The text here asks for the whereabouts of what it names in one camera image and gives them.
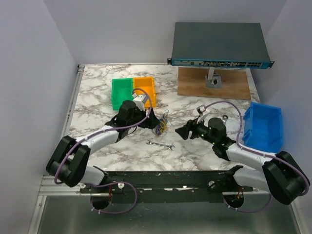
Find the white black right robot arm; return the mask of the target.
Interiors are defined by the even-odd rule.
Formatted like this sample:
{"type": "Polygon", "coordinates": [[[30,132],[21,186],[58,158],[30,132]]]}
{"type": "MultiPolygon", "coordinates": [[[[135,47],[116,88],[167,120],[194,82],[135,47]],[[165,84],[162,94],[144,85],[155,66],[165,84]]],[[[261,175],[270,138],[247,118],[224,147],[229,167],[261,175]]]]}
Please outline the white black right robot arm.
{"type": "Polygon", "coordinates": [[[308,178],[288,152],[267,153],[239,145],[227,136],[226,126],[220,118],[210,119],[207,126],[203,120],[189,120],[175,132],[184,140],[201,138],[212,144],[217,157],[244,165],[225,177],[224,185],[230,191],[241,186],[254,187],[289,205],[309,190],[308,178]]]}

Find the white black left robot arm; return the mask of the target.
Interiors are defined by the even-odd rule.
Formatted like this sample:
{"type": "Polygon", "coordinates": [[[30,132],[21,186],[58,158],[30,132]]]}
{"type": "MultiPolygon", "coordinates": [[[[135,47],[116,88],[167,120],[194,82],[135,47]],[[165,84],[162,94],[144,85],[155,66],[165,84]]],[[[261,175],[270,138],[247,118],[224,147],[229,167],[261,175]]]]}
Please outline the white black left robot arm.
{"type": "Polygon", "coordinates": [[[152,107],[141,110],[137,103],[126,100],[118,113],[100,130],[78,138],[61,138],[46,165],[46,171],[54,176],[56,183],[74,187],[83,181],[91,154],[119,142],[128,135],[130,128],[153,129],[158,124],[152,107]]]}

